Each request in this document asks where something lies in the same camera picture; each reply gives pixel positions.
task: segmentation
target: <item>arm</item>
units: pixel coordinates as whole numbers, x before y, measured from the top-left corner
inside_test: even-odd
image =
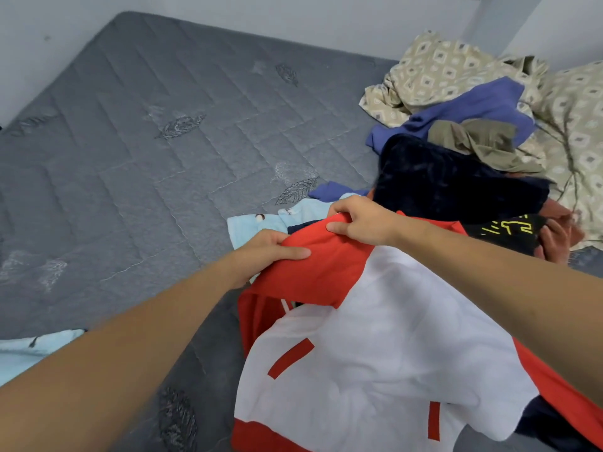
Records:
[[[395,214],[365,197],[334,203],[327,229],[394,246],[469,298],[603,407],[603,280]]]
[[[286,236],[263,230],[0,387],[0,450],[107,450],[228,290],[275,260],[310,255],[280,246]]]

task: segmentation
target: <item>forearm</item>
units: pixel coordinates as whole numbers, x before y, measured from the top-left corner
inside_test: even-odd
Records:
[[[603,406],[601,280],[416,220],[395,241]]]
[[[107,450],[228,289],[210,265],[1,387],[0,450]]]

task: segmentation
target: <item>mattress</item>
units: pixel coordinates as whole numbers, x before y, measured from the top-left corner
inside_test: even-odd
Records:
[[[358,100],[392,65],[117,16],[0,134],[0,339],[125,311],[230,250],[226,218],[273,213],[291,188],[368,187],[374,121]],[[580,269],[603,273],[600,253],[584,257]],[[115,451],[230,450],[236,298],[211,312]],[[465,430],[456,449],[538,446]]]

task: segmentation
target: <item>light blue towel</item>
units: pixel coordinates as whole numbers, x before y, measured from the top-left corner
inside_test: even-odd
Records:
[[[0,386],[84,332],[85,330],[64,330],[31,338],[0,340]]]
[[[356,194],[345,193],[341,198],[352,195]],[[304,198],[292,208],[279,209],[278,214],[247,214],[246,216],[230,217],[227,220],[230,242],[232,242],[232,247],[238,249],[264,228],[287,233],[287,227],[326,218],[331,205],[332,203],[325,203],[317,199]]]

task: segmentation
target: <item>purple cloth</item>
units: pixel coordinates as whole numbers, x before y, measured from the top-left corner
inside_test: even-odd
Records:
[[[339,182],[329,181],[326,184],[320,184],[307,195],[310,198],[316,198],[325,203],[330,203],[332,201],[337,201],[344,193],[357,193],[358,195],[367,196],[368,190],[352,190],[350,187],[343,186]]]
[[[461,123],[467,119],[489,119],[512,123],[517,127],[513,145],[523,143],[533,133],[534,121],[517,110],[517,102],[524,92],[521,83],[503,77],[473,87],[470,91],[413,114],[402,126],[387,128],[375,125],[367,138],[367,146],[381,154],[385,142],[400,133],[427,140],[434,121]]]

